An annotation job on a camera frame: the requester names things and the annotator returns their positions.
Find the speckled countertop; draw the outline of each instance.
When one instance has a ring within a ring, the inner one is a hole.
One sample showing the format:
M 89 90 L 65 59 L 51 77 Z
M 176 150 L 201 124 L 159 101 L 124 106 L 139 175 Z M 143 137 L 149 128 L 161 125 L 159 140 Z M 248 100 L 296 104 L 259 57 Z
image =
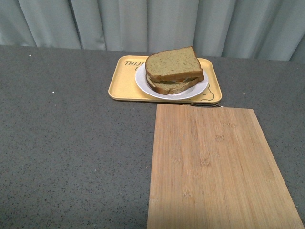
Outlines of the speckled countertop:
M 119 102 L 147 53 L 0 46 L 0 228 L 146 228 L 156 103 Z M 205 57 L 222 106 L 254 109 L 305 223 L 305 65 Z

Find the whole wheat bread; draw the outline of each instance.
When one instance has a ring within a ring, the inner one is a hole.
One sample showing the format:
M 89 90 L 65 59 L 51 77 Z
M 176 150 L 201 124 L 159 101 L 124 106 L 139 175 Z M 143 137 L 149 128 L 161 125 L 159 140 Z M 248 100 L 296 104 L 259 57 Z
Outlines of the whole wheat bread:
M 203 76 L 203 69 L 192 46 L 153 54 L 147 58 L 145 69 L 154 82 Z

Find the white plate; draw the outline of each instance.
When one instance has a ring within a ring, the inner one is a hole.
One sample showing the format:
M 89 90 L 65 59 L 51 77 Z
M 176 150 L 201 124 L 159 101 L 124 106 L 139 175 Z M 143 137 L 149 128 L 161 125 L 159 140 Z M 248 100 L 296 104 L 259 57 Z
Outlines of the white plate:
M 199 82 L 193 87 L 190 87 L 189 89 L 177 93 L 177 94 L 160 94 L 155 92 L 151 87 L 148 85 L 146 81 L 146 70 L 145 70 L 145 64 L 142 64 L 140 68 L 135 73 L 135 81 L 139 88 L 144 91 L 145 93 L 159 98 L 159 99 L 167 99 L 167 100 L 181 100 L 181 99 L 188 99 L 192 98 L 196 95 L 199 95 L 201 92 L 205 90 L 205 88 L 208 86 L 209 78 L 205 71 L 203 71 L 204 80 Z

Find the gray curtain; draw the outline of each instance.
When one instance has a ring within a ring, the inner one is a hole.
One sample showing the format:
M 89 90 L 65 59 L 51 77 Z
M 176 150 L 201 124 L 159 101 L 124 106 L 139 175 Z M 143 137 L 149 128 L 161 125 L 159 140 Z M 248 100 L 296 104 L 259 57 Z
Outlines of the gray curtain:
M 0 44 L 305 63 L 304 0 L 0 0 Z

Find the bread crust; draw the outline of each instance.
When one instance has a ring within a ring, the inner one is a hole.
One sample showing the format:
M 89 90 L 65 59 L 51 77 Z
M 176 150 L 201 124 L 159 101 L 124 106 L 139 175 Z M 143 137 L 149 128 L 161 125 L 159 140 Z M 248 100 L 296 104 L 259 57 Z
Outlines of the bread crust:
M 188 49 L 191 48 L 193 50 L 194 56 L 196 57 L 196 53 L 195 50 L 193 49 L 192 46 L 189 47 L 185 47 L 182 49 Z M 161 51 L 159 53 L 155 53 L 152 54 L 151 56 L 149 56 L 146 60 L 146 62 L 149 61 L 149 59 L 155 55 L 158 55 L 160 53 L 163 52 L 167 52 L 167 51 L 175 51 L 175 50 L 180 50 L 180 49 L 174 49 L 174 50 L 165 50 L 165 51 Z M 145 65 L 145 70 L 147 75 L 149 75 L 149 77 L 151 78 L 152 81 L 155 82 L 159 82 L 159 81 L 175 81 L 175 80 L 180 80 L 180 79 L 185 79 L 185 78 L 197 78 L 197 77 L 201 77 L 203 75 L 203 69 L 201 68 L 200 62 L 199 60 L 196 58 L 196 61 L 198 63 L 198 67 L 200 68 L 200 70 L 198 71 L 191 71 L 191 72 L 185 72 L 185 73 L 177 73 L 177 74 L 168 74 L 165 76 L 161 76 L 161 75 L 153 75 L 147 68 L 147 65 Z

